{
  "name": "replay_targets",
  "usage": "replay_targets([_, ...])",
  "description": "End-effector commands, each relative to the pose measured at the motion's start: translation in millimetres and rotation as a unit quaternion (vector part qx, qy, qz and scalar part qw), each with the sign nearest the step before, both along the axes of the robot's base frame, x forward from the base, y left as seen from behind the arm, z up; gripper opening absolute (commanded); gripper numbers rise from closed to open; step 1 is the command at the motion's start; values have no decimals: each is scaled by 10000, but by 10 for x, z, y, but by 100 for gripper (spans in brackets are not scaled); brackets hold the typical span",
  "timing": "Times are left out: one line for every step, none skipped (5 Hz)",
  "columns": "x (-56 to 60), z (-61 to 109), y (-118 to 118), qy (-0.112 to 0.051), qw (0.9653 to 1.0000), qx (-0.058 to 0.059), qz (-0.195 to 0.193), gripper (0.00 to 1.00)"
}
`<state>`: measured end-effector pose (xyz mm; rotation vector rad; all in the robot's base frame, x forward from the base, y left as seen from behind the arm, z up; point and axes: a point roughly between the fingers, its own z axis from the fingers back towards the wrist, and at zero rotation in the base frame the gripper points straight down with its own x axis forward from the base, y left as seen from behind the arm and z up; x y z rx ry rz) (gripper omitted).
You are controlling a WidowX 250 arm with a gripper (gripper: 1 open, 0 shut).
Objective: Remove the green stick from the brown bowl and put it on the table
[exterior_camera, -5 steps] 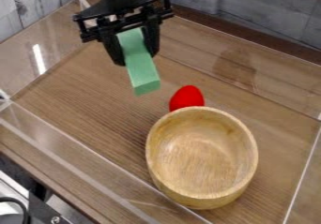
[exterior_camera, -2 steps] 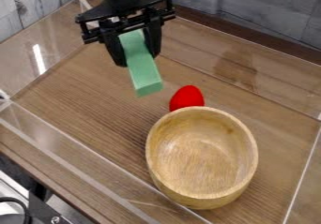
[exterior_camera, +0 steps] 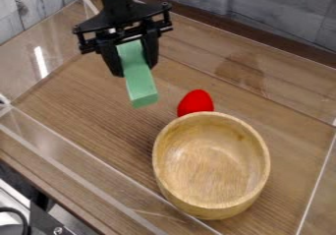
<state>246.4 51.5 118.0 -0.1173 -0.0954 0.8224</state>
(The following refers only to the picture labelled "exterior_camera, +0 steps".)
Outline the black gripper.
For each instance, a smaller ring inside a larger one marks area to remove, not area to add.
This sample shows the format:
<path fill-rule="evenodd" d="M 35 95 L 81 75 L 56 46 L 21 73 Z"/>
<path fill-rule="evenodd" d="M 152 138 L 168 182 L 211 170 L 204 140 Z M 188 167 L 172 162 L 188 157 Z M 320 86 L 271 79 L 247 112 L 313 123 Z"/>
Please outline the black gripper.
<path fill-rule="evenodd" d="M 140 38 L 144 59 L 148 67 L 153 68 L 159 61 L 159 37 L 172 29 L 172 5 L 167 2 L 145 4 L 135 0 L 101 0 L 101 3 L 103 10 L 77 24 L 72 33 L 77 36 L 83 54 L 99 52 L 101 41 L 113 43 L 101 44 L 100 53 L 112 74 L 121 78 L 124 69 L 115 44 Z"/>

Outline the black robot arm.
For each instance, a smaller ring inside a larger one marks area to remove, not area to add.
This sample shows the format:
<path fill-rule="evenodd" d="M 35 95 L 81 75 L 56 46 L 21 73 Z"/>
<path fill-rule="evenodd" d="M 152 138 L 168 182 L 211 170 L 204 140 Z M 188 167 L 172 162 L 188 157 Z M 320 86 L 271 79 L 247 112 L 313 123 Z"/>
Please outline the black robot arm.
<path fill-rule="evenodd" d="M 153 68 L 159 61 L 159 37 L 173 29 L 172 5 L 137 3 L 135 0 L 101 0 L 103 10 L 96 16 L 73 26 L 79 50 L 96 52 L 116 77 L 123 78 L 124 67 L 117 47 L 140 42 L 144 63 Z"/>

